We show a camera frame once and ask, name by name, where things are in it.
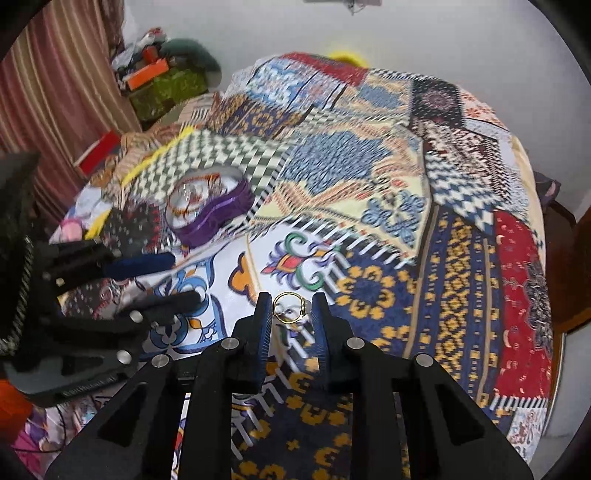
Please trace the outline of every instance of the metal screw head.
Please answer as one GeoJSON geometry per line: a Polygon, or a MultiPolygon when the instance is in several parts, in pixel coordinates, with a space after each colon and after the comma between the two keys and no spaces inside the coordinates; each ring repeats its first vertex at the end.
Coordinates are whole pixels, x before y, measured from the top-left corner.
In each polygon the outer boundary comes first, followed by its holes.
{"type": "Polygon", "coordinates": [[[127,350],[119,350],[117,352],[117,360],[124,365],[129,365],[131,363],[131,353],[127,350]]]}
{"type": "Polygon", "coordinates": [[[129,312],[129,318],[132,319],[135,323],[142,323],[144,316],[137,310],[132,310],[131,312],[129,312]]]}
{"type": "Polygon", "coordinates": [[[431,355],[427,355],[426,353],[421,353],[417,355],[417,363],[421,365],[421,367],[430,367],[433,365],[433,357],[431,355]]]}
{"type": "Polygon", "coordinates": [[[228,337],[222,340],[222,348],[225,348],[226,350],[234,350],[238,345],[240,345],[240,341],[234,337],[228,337]]]}
{"type": "Polygon", "coordinates": [[[351,337],[347,340],[347,346],[353,350],[359,350],[365,346],[365,341],[359,337],[351,337]]]}
{"type": "Polygon", "coordinates": [[[152,359],[152,365],[155,366],[156,368],[161,368],[161,367],[165,367],[166,365],[168,365],[168,355],[156,355],[153,359],[152,359]]]}

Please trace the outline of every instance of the red patterned fabric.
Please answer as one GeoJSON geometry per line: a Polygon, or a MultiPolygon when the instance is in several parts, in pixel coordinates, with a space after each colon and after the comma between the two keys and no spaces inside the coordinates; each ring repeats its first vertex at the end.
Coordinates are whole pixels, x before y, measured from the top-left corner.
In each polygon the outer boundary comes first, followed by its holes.
{"type": "Polygon", "coordinates": [[[505,296],[495,388],[501,397],[548,398],[552,334],[538,250],[530,230],[509,213],[495,212],[495,234],[505,296]]]}
{"type": "Polygon", "coordinates": [[[368,72],[367,69],[354,67],[348,63],[332,61],[324,57],[314,57],[305,53],[292,52],[283,55],[283,57],[310,65],[326,75],[356,87],[361,84],[368,72]]]}

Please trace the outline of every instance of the yellow object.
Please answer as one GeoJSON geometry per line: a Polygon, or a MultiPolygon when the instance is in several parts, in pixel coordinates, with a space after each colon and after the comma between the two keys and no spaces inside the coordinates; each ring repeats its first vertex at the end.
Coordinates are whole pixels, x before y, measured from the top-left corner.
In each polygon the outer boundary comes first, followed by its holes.
{"type": "Polygon", "coordinates": [[[136,166],[132,171],[130,171],[125,178],[121,181],[121,187],[125,187],[130,181],[136,178],[142,171],[144,171],[151,163],[158,158],[159,155],[167,152],[171,148],[173,148],[178,142],[180,142],[183,138],[188,137],[191,133],[195,131],[193,127],[186,127],[183,129],[182,132],[179,133],[178,137],[170,141],[163,147],[160,147],[156,150],[149,158],[146,158],[142,163],[136,166]]]}
{"type": "Polygon", "coordinates": [[[84,240],[92,240],[93,238],[96,238],[99,236],[99,234],[101,233],[101,231],[105,225],[105,222],[106,222],[107,217],[109,216],[110,212],[111,212],[111,209],[108,209],[106,212],[101,213],[96,218],[96,220],[92,223],[92,225],[90,226],[90,228],[86,232],[84,240]]]}
{"type": "Polygon", "coordinates": [[[280,322],[285,323],[286,325],[291,325],[292,323],[295,323],[298,320],[301,320],[303,317],[306,316],[306,299],[304,297],[302,297],[301,295],[298,295],[297,293],[293,293],[292,291],[284,291],[284,292],[280,293],[277,297],[275,297],[275,300],[273,300],[273,314],[275,315],[277,320],[279,320],[280,322]],[[282,316],[281,313],[280,314],[276,313],[277,304],[279,303],[279,299],[281,297],[285,297],[286,295],[293,295],[294,297],[297,297],[300,301],[300,314],[297,316],[297,318],[295,320],[286,321],[286,320],[284,320],[284,317],[282,316]]]}
{"type": "Polygon", "coordinates": [[[354,67],[360,67],[362,69],[366,69],[369,67],[369,64],[363,58],[361,58],[356,53],[353,53],[352,51],[334,51],[332,53],[329,53],[328,58],[335,61],[344,61],[345,63],[349,63],[354,67]]]}

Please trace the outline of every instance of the yellow stripe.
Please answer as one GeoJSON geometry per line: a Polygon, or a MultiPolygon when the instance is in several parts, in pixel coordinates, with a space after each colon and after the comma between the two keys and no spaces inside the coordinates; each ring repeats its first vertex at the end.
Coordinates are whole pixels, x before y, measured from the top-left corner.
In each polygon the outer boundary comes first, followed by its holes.
{"type": "Polygon", "coordinates": [[[90,226],[89,230],[86,232],[84,240],[92,240],[93,238],[96,238],[99,236],[99,234],[102,232],[102,229],[105,225],[107,217],[109,216],[110,213],[111,213],[111,209],[108,209],[106,212],[101,213],[96,218],[96,220],[94,222],[92,222],[92,225],[90,226]]]}
{"type": "Polygon", "coordinates": [[[156,158],[158,158],[163,153],[166,153],[168,150],[173,148],[177,143],[179,143],[183,138],[188,137],[195,131],[193,127],[187,127],[182,132],[179,133],[178,137],[171,140],[170,143],[166,144],[163,147],[160,147],[156,150],[149,158],[146,158],[142,163],[137,165],[132,171],[130,171],[125,178],[121,181],[121,187],[125,187],[130,181],[136,178],[142,171],[148,168],[156,158]]]}
{"type": "Polygon", "coordinates": [[[413,343],[415,335],[417,334],[417,324],[418,324],[418,310],[421,306],[421,290],[423,286],[423,280],[425,275],[425,267],[427,265],[427,257],[429,255],[429,245],[431,245],[431,237],[433,236],[433,232],[435,231],[435,224],[437,223],[437,215],[439,214],[439,205],[433,206],[433,213],[431,217],[431,225],[429,226],[429,232],[427,234],[427,240],[423,246],[423,257],[421,259],[421,264],[419,265],[419,274],[417,278],[417,286],[414,292],[414,300],[413,300],[413,315],[411,316],[410,320],[410,330],[408,332],[408,342],[404,347],[404,353],[402,356],[404,358],[410,357],[411,352],[413,351],[413,343]]]}
{"type": "Polygon", "coordinates": [[[486,268],[486,336],[484,342],[484,358],[482,359],[482,377],[480,378],[480,384],[478,385],[478,393],[476,395],[476,403],[480,404],[480,398],[484,391],[484,384],[488,377],[488,356],[491,353],[491,310],[492,310],[492,286],[491,286],[491,254],[488,251],[488,238],[483,239],[484,248],[484,265],[486,268]]]}

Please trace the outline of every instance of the patterned bedspread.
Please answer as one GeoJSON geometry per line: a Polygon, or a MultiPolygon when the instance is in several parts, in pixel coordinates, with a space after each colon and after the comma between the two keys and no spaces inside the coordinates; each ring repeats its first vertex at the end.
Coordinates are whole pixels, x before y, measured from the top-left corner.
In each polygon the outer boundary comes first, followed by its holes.
{"type": "MultiPolygon", "coordinates": [[[[199,311],[144,343],[145,359],[179,358],[229,335],[260,291],[321,291],[385,352],[432,355],[532,458],[552,356],[544,227],[527,155],[488,105],[434,77],[292,53],[237,72],[206,129],[144,167],[102,237],[172,249],[175,269],[83,287],[68,309],[108,316],[137,294],[198,290],[199,311]],[[184,172],[214,163],[240,167],[257,200],[190,251],[162,203],[184,172]]],[[[233,399],[233,478],[346,478],[352,403],[318,390],[310,324],[275,327],[272,345],[261,393],[233,399]]],[[[80,424],[95,407],[71,406],[80,424]]]]}

